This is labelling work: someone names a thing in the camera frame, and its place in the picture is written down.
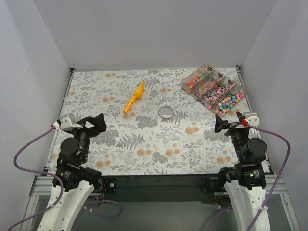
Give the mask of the silver round jar lid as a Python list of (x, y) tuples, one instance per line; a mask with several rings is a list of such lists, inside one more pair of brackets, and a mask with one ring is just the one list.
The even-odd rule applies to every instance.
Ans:
[(162, 119), (170, 119), (174, 115), (174, 111), (170, 106), (163, 105), (159, 108), (158, 115)]

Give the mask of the yellow plastic scoop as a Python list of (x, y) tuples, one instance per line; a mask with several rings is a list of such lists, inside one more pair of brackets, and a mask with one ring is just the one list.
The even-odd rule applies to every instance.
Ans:
[(143, 92), (144, 92), (144, 85), (145, 85), (145, 82), (142, 81), (138, 88), (136, 89), (136, 91), (134, 92), (134, 94), (132, 95), (131, 99), (129, 100), (129, 102), (127, 103), (125, 109), (124, 109), (124, 113), (126, 114), (129, 109), (131, 108), (132, 104), (138, 100), (138, 99), (141, 99), (142, 96), (143, 96)]

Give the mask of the clear plastic jar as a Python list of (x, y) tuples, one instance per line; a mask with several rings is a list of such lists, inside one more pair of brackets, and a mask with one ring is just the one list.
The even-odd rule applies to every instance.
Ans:
[(151, 87), (151, 98), (155, 102), (163, 102), (166, 98), (166, 88), (161, 83), (154, 83)]

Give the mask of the clear compartment candy box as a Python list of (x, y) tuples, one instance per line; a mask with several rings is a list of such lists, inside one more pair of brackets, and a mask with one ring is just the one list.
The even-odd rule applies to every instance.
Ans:
[(220, 117), (235, 109), (247, 94), (242, 85), (208, 64), (183, 79), (181, 89)]

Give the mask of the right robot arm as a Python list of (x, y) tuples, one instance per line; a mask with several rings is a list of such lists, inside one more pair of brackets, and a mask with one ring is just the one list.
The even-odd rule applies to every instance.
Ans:
[(245, 121), (247, 113), (237, 113), (238, 122), (228, 122), (215, 116), (215, 133), (226, 130), (234, 146), (238, 163), (224, 167), (218, 173), (218, 187), (226, 191), (240, 231), (269, 231), (266, 207), (266, 179), (262, 162), (266, 159), (267, 145), (260, 138), (249, 138), (250, 128)]

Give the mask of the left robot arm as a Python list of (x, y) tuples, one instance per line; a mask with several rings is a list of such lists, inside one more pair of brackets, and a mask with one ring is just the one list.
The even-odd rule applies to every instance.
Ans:
[(82, 165), (88, 161), (90, 139), (106, 131), (104, 114), (75, 121), (72, 114), (61, 116), (57, 129), (68, 134), (62, 141), (52, 181), (47, 211), (39, 231), (69, 231), (87, 197), (102, 188), (101, 173)]

